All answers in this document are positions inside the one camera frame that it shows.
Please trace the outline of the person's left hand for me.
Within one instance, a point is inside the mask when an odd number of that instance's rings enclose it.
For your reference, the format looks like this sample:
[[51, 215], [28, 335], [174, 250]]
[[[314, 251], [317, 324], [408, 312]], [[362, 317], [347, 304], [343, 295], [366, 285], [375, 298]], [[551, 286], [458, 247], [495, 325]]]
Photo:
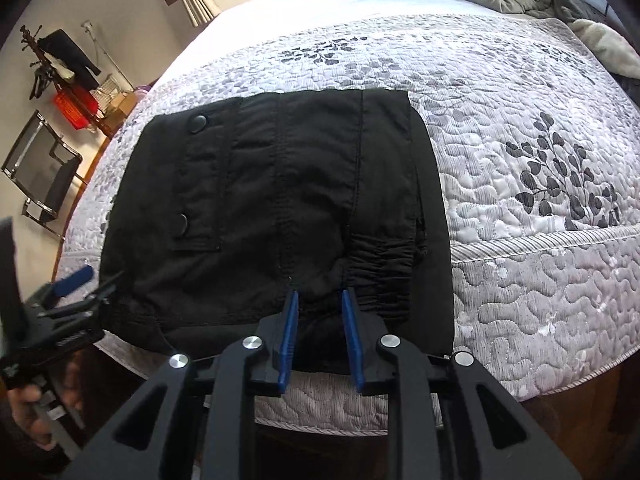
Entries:
[[[84, 409], [82, 400], [80, 371], [85, 351], [77, 351], [64, 363], [58, 362], [52, 367], [53, 385], [66, 408], [78, 413]], [[8, 391], [9, 404], [14, 422], [43, 451], [52, 451], [58, 442], [53, 437], [50, 424], [36, 412], [36, 406], [42, 397], [42, 390], [36, 384]]]

